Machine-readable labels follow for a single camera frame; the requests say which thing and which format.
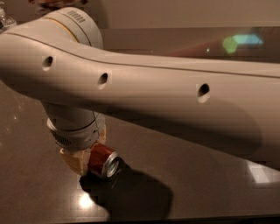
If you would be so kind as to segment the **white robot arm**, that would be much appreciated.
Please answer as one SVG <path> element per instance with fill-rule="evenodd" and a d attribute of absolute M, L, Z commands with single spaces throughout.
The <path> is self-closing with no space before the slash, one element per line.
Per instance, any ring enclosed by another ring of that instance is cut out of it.
<path fill-rule="evenodd" d="M 75 172 L 115 172 L 113 155 L 96 154 L 104 116 L 280 164 L 277 63 L 107 52 L 94 20 L 72 7 L 4 31 L 0 45 L 2 82 L 42 102 Z"/>

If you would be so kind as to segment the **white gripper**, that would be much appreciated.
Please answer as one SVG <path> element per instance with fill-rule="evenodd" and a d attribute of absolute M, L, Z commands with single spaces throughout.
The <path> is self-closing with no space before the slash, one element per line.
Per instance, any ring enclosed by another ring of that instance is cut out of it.
<path fill-rule="evenodd" d="M 44 101 L 42 106 L 48 116 L 47 127 L 61 147 L 59 154 L 63 161 L 73 172 L 85 176 L 91 156 L 88 148 L 96 141 L 106 143 L 104 115 Z"/>

